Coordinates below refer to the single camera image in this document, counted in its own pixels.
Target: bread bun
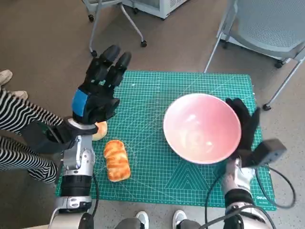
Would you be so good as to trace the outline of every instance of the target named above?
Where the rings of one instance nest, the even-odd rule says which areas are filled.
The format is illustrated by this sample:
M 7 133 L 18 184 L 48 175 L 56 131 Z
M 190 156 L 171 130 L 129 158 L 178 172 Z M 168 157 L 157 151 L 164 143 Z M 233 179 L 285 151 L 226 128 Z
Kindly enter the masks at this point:
M 95 123 L 95 125 L 98 127 L 98 131 L 96 134 L 93 134 L 92 140 L 98 141 L 104 138 L 107 134 L 107 122 Z
M 112 182 L 128 179 L 131 175 L 124 143 L 119 140 L 109 141 L 104 149 L 108 179 Z

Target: gray chair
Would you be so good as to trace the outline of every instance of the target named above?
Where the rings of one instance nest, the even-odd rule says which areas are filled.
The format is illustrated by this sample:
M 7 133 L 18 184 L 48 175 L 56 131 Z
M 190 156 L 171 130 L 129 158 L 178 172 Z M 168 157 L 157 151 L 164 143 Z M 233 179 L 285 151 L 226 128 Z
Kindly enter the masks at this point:
M 147 42 L 146 42 L 146 40 L 144 40 L 141 31 L 138 29 L 138 27 L 135 25 L 133 20 L 130 18 L 130 16 L 125 11 L 125 9 L 123 7 L 123 4 L 122 4 L 122 0 L 82 0 L 82 2 L 85 4 L 85 6 L 87 8 L 89 21 L 91 21 L 91 22 L 94 21 L 93 29 L 92 29 L 91 37 L 90 37 L 90 41 L 89 41 L 89 50 L 90 50 L 93 57 L 97 56 L 97 52 L 92 49 L 92 42 L 93 42 L 93 38 L 94 38 L 97 23 L 98 23 L 98 20 L 99 20 L 99 15 L 100 15 L 101 9 L 106 8 L 106 7 L 110 7 L 110 6 L 113 6 L 113 5 L 119 5 L 120 6 L 123 14 L 129 20 L 129 22 L 134 27 L 134 29 L 137 31 L 137 33 L 141 37 L 141 47 L 146 47 L 147 46 Z
M 297 65 L 286 77 L 273 97 L 263 105 L 270 104 L 280 94 L 305 57 L 305 1 L 304 0 L 228 0 L 218 32 L 217 42 L 207 62 L 207 72 L 217 45 L 225 35 L 225 45 L 230 37 L 243 46 L 280 59 L 275 65 L 282 67 L 289 59 Z

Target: person's foot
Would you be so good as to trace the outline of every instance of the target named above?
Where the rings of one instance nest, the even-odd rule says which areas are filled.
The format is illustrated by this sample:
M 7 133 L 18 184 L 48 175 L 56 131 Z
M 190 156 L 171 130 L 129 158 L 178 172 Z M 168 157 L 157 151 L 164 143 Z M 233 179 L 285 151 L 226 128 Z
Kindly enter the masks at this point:
M 177 210 L 173 215 L 173 229 L 176 229 L 177 225 L 185 219 L 187 219 L 185 212 L 182 210 Z
M 13 95 L 19 97 L 20 99 L 28 99 L 28 93 L 26 91 L 16 91 L 11 92 Z
M 10 70 L 3 70 L 0 72 L 0 86 L 6 84 L 11 80 L 13 73 Z
M 144 224 L 145 229 L 149 227 L 148 215 L 145 211 L 140 211 L 136 216 L 142 224 Z

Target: black and white striped clothing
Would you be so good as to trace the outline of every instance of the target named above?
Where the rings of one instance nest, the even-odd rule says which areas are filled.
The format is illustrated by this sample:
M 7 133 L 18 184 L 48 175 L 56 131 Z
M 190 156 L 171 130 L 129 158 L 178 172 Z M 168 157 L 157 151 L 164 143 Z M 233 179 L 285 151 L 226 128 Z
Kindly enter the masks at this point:
M 59 125 L 62 119 L 53 113 L 20 99 L 0 87 L 0 129 L 20 134 L 33 121 Z M 28 146 L 0 136 L 0 170 L 27 169 L 34 179 L 51 183 L 57 174 L 56 165 L 34 153 Z

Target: grid lines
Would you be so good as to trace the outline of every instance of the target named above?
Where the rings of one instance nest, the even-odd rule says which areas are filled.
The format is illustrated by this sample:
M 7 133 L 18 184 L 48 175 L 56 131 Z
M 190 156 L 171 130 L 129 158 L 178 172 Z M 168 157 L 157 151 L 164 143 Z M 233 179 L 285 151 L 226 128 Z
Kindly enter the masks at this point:
M 248 75 L 127 71 L 116 88 L 115 97 L 121 102 L 116 116 L 108 121 L 108 134 L 101 141 L 93 142 L 94 172 L 101 199 L 204 205 L 208 188 L 224 170 L 224 162 L 189 163 L 170 149 L 163 134 L 166 109 L 178 97 L 190 93 L 212 94 L 223 100 L 239 97 L 251 112 L 256 107 Z M 132 173 L 130 179 L 116 183 L 108 180 L 103 157 L 104 146 L 112 139 L 124 142 Z M 262 133 L 258 129 L 253 147 L 261 141 Z M 269 170 L 261 168 L 259 174 L 266 192 L 274 198 Z M 264 199 L 256 179 L 251 190 L 256 205 L 276 210 Z M 94 185 L 91 195 L 96 198 Z M 224 207 L 220 184 L 211 193 L 209 206 Z

